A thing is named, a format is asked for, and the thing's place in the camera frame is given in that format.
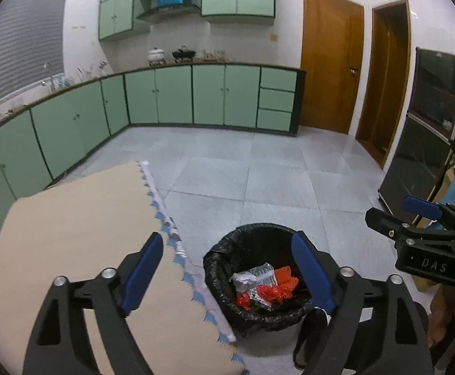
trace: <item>tiled floor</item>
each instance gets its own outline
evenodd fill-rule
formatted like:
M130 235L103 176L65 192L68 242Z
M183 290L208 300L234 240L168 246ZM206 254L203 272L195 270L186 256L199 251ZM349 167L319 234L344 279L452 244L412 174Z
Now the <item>tiled floor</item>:
M130 128L63 182L132 160L147 160L192 262L241 224L301 229L339 265L368 278L396 273L388 239L364 223L380 207L384 177L352 137L301 127L297 138L196 128ZM425 306L430 297L415 294ZM291 361L298 328L238 341L253 375L297 374Z

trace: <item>human hand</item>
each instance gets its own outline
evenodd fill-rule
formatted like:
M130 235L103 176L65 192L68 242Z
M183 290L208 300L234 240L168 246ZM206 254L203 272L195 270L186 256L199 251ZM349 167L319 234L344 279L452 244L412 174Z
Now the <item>human hand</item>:
M445 297L445 287L441 285L430 304L429 331L427 344L432 347L446 335L446 327L455 315L455 302Z

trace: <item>white wall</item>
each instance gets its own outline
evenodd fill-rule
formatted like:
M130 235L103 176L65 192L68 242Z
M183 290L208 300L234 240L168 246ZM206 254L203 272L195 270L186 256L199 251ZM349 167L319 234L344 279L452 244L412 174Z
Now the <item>white wall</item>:
M355 135L361 117L368 81L371 52L372 8L392 0L351 0L365 8L365 43L363 65L350 135ZM412 55L408 94L396 132L393 149L404 126L405 114L413 86L415 48L417 46L455 54L455 6L451 0L409 0L411 8ZM149 34L137 35L118 42L103 43L97 38L98 0L67 0L64 18L64 67L67 76L77 77L77 67L97 67L108 61L112 69L123 71L147 65L147 53L153 47L171 52L182 45L190 49L213 51L225 49L231 59L246 62L274 63L300 67L302 50L303 0L276 0L273 26L210 24L199 16L189 15L164 21ZM278 41L271 41L271 34ZM388 156L389 167L394 150Z

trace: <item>doorway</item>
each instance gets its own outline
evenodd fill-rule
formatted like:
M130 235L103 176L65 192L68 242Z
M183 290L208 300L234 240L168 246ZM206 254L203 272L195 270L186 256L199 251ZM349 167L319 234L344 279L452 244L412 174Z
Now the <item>doorway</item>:
M408 0L373 9L370 73L356 139L383 168L403 108L410 66Z
M348 0L304 0L300 124L347 134L363 60L364 8Z

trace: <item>door frame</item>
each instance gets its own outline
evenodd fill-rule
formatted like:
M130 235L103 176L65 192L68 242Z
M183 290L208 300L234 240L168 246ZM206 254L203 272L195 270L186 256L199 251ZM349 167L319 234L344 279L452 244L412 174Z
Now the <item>door frame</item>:
M406 75L405 75L405 78L404 78L404 85L403 85L403 101L401 103L401 106L399 107L399 111L398 111L398 114L397 114L397 120L396 120L396 126L394 128L394 133L392 134L392 137L390 139L390 143L389 143L389 146L387 148L387 152L385 153L385 156L382 160L382 162L380 163L380 167L383 168L385 166L385 163L387 161L387 158L389 157L389 154L390 154L390 151L392 149L392 145L394 143L394 138L397 134L397 130L399 128L399 121L401 120L401 114L403 113L403 108L404 108L404 103L406 102L406 94L407 94L407 90L408 90L408 79L409 79L409 75L410 75L410 65L411 65L411 46L412 46L412 41L411 41L411 10L410 10L410 4L409 4L409 0L394 0L394 1L391 1L387 4L382 4L382 5L378 5L376 7L373 7L372 10L371 10L371 17L372 17L372 27L371 27L371 50L370 50L370 66L369 66L369 69L368 69L368 84L366 85L366 91L365 91L365 94L364 94L364 101L366 101L366 97L368 97L368 91L369 89L371 88L371 75L370 75L370 72L371 72L371 68L373 66L373 49L375 47L375 25L376 25L376 21L377 21L377 15L378 15L378 11L383 9L383 8L388 8L388 7L394 7L396 5L401 5L401 4L405 4L406 5L406 16L408 18L408 58L407 58L407 61L406 61ZM363 108L361 109L361 116L359 117L359 123L358 123L358 128L356 130L356 134L355 134L355 137L357 137L357 134L359 132L359 126L361 124L361 119L363 118L363 115L364 115L364 110L365 110L365 103L363 102Z
M349 131L350 131L350 127L351 127L351 124L352 124L352 120L354 118L354 110L356 109L356 106L357 106L357 97L358 97L358 93L359 93L359 84L360 84L360 81L361 81L361 72L363 70L363 59L364 59L364 41L365 41L365 7L364 5L356 2L356 1L353 1L353 0L344 0L344 1L348 1L350 3L353 3L359 7L361 7L362 11L363 11L363 40L362 40L362 51L361 51L361 60L359 61L359 64L358 64L358 67L357 67L357 83L356 83L356 89L355 89L355 93L354 93L354 105L352 107L352 111L351 111L351 115L350 115L350 120L349 120L349 125L348 125L348 129L347 129L347 132L345 132L344 134L349 134ZM306 7L307 7L307 4L306 4L307 0L303 0L303 13L302 13L302 47L301 47L301 52L300 52L300 69L303 69L302 68L302 60L303 60L303 51L304 51L304 37L305 37L305 14L306 14ZM303 97L302 97L302 105L303 105L303 100L305 98L304 96L304 92L305 92L305 85L304 85L304 91L302 92L303 94Z

